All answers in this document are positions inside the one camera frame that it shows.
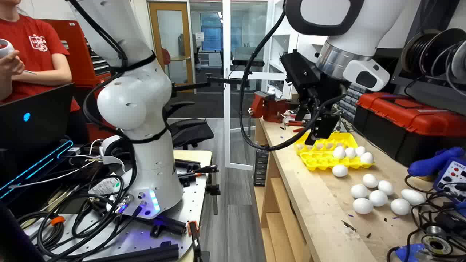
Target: printed logo on t-shirt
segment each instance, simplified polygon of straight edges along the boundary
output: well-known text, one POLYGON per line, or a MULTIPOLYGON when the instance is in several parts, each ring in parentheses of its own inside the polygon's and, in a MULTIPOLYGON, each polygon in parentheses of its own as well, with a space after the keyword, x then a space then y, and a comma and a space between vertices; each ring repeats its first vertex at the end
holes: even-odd
POLYGON ((33 34, 29 37, 29 41, 31 42, 32 48, 37 49, 42 52, 46 52, 48 50, 47 42, 45 41, 44 36, 37 36, 33 34))

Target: window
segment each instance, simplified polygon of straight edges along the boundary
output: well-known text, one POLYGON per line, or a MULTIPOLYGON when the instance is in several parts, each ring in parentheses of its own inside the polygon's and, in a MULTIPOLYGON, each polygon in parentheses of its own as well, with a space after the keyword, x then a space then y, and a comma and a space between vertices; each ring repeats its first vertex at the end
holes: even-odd
POLYGON ((204 32, 202 50, 223 50, 223 25, 217 13, 201 13, 201 32, 204 32))

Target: laptop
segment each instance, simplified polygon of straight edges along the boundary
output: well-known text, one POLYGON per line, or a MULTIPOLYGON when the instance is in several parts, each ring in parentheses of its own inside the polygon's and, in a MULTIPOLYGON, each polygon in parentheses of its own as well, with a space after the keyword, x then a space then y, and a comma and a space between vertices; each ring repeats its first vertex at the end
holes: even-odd
POLYGON ((74 86, 0 105, 0 186, 63 143, 74 86))

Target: person's arm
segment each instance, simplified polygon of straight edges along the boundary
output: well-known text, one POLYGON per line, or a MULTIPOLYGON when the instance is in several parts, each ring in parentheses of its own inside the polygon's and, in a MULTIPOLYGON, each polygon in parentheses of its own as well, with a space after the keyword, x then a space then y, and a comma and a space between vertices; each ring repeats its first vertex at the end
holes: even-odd
POLYGON ((68 60, 63 54, 52 54, 52 63, 54 70, 33 72, 23 72, 20 75, 13 76, 13 81, 26 82, 31 84, 56 86, 71 82, 71 71, 68 60))
POLYGON ((13 92, 12 76, 24 71, 24 63, 18 57, 19 54, 19 51, 15 50, 0 59, 0 101, 5 100, 13 92))

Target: black office chair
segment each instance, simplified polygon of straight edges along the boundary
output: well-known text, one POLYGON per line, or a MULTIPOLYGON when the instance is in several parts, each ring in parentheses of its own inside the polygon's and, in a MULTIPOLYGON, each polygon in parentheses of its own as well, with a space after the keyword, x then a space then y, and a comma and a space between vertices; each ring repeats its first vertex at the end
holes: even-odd
MULTIPOLYGON (((163 109, 163 117, 167 119, 178 109, 194 105, 192 101, 181 101, 168 104, 163 109)), ((173 148, 183 147, 183 150, 188 150, 188 145, 197 147, 198 143, 212 139, 214 134, 210 129, 205 119, 183 119, 168 126, 173 140, 173 148)))

